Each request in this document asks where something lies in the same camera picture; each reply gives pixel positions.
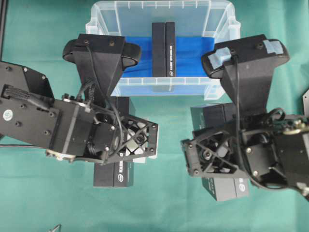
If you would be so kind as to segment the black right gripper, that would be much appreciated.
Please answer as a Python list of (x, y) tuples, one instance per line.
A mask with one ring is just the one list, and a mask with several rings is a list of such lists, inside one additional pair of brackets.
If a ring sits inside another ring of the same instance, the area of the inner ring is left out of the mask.
[(248, 178), (253, 184), (275, 183), (272, 144), (274, 119), (232, 119), (193, 132), (181, 141), (190, 176)]

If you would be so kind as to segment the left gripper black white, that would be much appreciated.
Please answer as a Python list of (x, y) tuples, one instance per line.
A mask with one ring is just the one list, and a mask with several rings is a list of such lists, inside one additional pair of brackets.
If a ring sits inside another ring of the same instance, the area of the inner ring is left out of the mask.
[(156, 159), (159, 125), (117, 109), (83, 110), (90, 125), (82, 161), (106, 165)]

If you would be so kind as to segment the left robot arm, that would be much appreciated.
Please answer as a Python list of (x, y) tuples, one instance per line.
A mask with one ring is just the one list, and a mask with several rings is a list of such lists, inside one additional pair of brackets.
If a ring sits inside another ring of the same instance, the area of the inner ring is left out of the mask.
[(157, 157), (156, 123), (67, 94), (57, 100), (44, 74), (8, 62), (0, 64), (0, 133), (69, 162)]

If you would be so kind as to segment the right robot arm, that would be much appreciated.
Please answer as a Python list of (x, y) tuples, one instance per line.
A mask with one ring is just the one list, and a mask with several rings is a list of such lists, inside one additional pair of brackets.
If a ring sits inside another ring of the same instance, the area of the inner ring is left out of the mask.
[(181, 141), (190, 176), (244, 178), (261, 189), (291, 189), (309, 197), (309, 120), (276, 108), (221, 125)]

